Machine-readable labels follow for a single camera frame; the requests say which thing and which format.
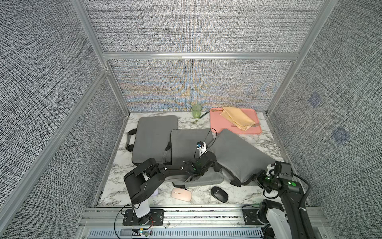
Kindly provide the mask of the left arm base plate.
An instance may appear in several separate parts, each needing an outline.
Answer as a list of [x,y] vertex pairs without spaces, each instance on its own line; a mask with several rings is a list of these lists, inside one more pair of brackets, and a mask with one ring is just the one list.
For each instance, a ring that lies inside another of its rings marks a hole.
[[125,210],[123,212],[123,222],[124,226],[162,226],[164,220],[164,210],[155,209],[151,210],[150,213],[142,218],[136,216],[135,211]]

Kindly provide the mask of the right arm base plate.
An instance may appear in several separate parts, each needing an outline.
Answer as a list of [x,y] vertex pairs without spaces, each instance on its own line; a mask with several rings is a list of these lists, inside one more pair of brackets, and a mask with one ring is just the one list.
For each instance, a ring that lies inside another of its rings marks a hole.
[[258,218],[258,208],[254,207],[244,207],[242,208],[242,214],[245,225],[264,225]]

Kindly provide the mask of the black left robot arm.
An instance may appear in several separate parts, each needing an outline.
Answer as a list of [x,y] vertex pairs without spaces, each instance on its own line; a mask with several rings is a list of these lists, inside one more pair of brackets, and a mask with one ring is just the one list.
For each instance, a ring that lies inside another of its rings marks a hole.
[[145,160],[123,178],[136,217],[141,219],[150,215],[147,200],[163,183],[196,181],[216,165],[216,156],[209,151],[182,165],[160,164],[154,158]]

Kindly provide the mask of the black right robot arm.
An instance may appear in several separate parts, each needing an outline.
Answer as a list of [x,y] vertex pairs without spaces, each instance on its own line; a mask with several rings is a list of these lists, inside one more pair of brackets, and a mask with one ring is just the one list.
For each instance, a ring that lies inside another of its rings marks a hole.
[[266,197],[260,203],[259,222],[271,227],[277,239],[315,239],[305,206],[310,184],[295,174],[288,163],[271,166],[269,172],[261,170],[254,178],[264,194],[277,192],[275,197]]

